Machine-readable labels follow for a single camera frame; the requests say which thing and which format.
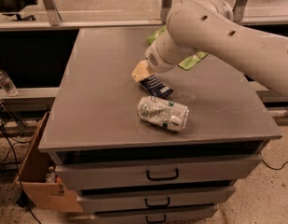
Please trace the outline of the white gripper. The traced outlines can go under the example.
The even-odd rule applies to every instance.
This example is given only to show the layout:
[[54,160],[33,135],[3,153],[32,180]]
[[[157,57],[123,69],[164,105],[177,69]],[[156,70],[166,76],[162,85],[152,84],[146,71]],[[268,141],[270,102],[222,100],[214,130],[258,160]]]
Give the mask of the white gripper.
[[176,44],[170,34],[164,32],[148,47],[145,52],[146,60],[138,62],[131,76],[136,82],[140,82],[154,72],[165,73],[172,70],[181,61],[196,53],[194,48]]

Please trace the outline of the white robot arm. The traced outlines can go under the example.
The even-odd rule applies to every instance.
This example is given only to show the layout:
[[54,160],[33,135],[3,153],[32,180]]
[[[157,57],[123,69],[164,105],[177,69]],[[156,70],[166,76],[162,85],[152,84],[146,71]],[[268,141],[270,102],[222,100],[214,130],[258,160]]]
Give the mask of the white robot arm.
[[172,6],[166,30],[132,75],[164,73],[199,51],[241,71],[288,102],[288,37],[240,26],[222,0],[183,0]]

